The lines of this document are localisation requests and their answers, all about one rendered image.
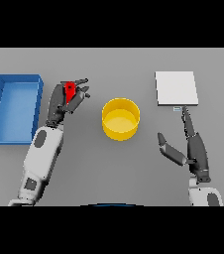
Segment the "yellow bowl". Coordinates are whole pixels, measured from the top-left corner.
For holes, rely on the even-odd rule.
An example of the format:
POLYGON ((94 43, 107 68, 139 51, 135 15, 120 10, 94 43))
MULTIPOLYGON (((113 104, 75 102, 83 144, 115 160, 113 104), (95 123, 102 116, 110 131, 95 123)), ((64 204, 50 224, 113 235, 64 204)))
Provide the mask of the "yellow bowl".
POLYGON ((140 123, 140 109, 131 99, 113 98, 102 108, 102 128, 112 140, 126 141, 132 138, 140 123))

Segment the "red beaker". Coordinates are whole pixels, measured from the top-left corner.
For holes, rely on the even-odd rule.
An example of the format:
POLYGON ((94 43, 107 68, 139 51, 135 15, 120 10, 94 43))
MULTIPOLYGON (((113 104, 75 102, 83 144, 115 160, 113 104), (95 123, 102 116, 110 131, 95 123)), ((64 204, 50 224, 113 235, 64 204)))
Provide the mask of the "red beaker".
POLYGON ((69 104, 72 98, 75 96, 76 85, 73 81, 67 81, 64 85, 66 104, 69 104))

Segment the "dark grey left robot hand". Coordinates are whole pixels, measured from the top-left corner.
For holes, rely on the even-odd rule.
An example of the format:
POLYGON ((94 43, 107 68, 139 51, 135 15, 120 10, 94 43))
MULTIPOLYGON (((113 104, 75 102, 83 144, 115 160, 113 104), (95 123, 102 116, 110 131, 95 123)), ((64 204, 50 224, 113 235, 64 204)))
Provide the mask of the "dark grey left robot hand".
POLYGON ((62 81, 57 84, 49 103, 48 117, 46 125, 51 128, 56 128, 64 120, 66 113, 72 114, 75 109, 82 103, 85 98, 89 98, 90 94, 87 92, 88 86, 80 87, 81 84, 88 82, 87 78, 75 80, 76 85, 75 96, 72 98, 69 104, 66 104, 66 96, 64 85, 66 81, 62 81))

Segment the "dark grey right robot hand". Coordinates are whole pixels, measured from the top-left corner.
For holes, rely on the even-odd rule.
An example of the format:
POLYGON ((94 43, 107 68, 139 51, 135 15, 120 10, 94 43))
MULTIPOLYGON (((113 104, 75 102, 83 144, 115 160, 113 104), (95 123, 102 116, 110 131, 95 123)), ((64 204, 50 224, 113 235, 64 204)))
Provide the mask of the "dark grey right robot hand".
POLYGON ((188 165, 189 171, 196 176, 197 183, 210 183, 207 151, 198 132, 194 130, 190 113, 186 106, 182 107, 181 120, 187 141, 187 155, 170 145, 165 136, 159 132, 160 152, 179 166, 188 165))

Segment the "pale square measuring scale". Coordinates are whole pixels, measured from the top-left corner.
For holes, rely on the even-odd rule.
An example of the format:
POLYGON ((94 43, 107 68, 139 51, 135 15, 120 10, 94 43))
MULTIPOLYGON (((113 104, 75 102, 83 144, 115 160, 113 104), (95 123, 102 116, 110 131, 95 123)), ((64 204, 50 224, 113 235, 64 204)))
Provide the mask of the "pale square measuring scale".
POLYGON ((198 96, 192 71, 156 71, 158 106, 197 106, 198 96))

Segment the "blue plastic tray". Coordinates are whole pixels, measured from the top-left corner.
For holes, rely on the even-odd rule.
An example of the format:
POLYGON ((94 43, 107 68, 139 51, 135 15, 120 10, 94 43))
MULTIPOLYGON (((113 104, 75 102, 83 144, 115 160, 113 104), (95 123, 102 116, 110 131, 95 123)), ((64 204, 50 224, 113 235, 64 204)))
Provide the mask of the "blue plastic tray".
POLYGON ((44 83, 39 74, 0 74, 0 145, 30 145, 44 83))

